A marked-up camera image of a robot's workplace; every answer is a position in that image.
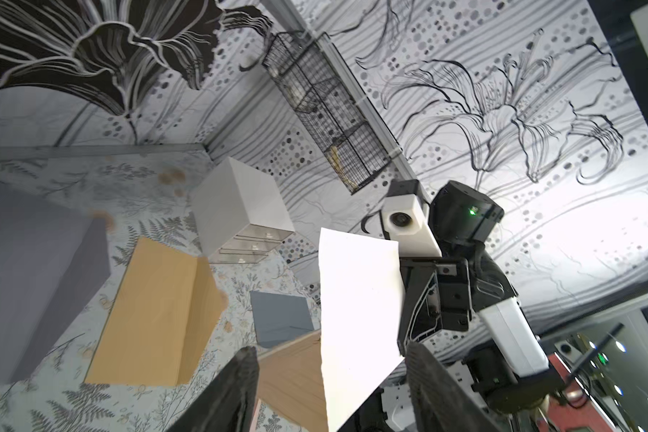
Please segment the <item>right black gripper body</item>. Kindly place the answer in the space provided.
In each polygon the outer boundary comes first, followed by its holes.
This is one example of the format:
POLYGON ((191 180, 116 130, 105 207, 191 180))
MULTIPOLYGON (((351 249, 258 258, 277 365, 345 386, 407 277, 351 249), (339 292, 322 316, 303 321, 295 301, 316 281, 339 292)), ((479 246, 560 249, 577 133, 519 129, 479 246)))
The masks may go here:
POLYGON ((471 280, 462 257, 400 260, 405 298, 397 344, 402 356, 441 330, 466 332, 472 319, 471 280))

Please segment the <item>lilac grey envelope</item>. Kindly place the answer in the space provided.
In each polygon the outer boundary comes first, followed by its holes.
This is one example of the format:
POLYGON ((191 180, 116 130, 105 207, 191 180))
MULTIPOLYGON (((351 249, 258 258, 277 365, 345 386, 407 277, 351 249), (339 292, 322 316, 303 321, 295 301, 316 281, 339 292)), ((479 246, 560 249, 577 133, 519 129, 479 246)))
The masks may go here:
POLYGON ((0 185, 0 384, 30 377, 109 276, 104 220, 0 185))

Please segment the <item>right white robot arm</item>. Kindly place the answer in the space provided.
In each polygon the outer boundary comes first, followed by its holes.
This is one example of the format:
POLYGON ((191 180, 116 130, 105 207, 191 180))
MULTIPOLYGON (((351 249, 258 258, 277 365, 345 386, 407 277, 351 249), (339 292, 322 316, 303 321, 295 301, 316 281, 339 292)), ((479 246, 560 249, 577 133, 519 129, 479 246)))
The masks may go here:
POLYGON ((504 210, 468 185, 447 182, 428 200, 418 180, 391 183, 383 234, 399 246, 405 290, 397 345, 402 356, 441 330, 466 332, 473 317, 491 342, 464 359, 472 390, 499 414, 538 407, 563 385, 518 302, 518 293, 486 250, 504 210))

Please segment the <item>yellow kraft envelope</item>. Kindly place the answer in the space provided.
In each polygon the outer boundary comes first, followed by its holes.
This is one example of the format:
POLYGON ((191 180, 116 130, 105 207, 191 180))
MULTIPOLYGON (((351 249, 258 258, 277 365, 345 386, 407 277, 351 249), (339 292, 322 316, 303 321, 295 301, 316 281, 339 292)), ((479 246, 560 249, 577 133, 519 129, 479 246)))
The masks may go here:
POLYGON ((86 383, 190 383, 227 305, 206 258, 139 238, 86 383))

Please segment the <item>dark grey envelope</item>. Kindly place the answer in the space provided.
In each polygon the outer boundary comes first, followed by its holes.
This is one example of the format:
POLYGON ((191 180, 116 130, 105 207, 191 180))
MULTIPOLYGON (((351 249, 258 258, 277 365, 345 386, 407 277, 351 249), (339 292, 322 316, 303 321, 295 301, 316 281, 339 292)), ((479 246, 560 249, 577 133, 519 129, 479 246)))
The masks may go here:
POLYGON ((314 331, 308 302, 304 297, 251 292, 257 343, 277 347, 314 331))

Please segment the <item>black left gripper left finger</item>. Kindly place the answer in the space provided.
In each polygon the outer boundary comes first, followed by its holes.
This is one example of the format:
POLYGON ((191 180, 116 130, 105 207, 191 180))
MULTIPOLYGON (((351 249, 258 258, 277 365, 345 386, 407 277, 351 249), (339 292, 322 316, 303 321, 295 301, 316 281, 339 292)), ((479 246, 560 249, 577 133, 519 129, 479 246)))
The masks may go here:
POLYGON ((167 431, 250 431, 258 380, 257 349, 243 347, 167 431))

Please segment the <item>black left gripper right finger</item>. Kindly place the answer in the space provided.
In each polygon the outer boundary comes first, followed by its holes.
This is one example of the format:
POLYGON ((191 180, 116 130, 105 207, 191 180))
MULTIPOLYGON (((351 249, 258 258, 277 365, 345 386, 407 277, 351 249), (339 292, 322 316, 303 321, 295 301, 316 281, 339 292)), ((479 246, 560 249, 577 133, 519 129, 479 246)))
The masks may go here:
POLYGON ((424 345, 410 342, 406 350, 405 365, 410 399, 419 431, 500 430, 424 345))

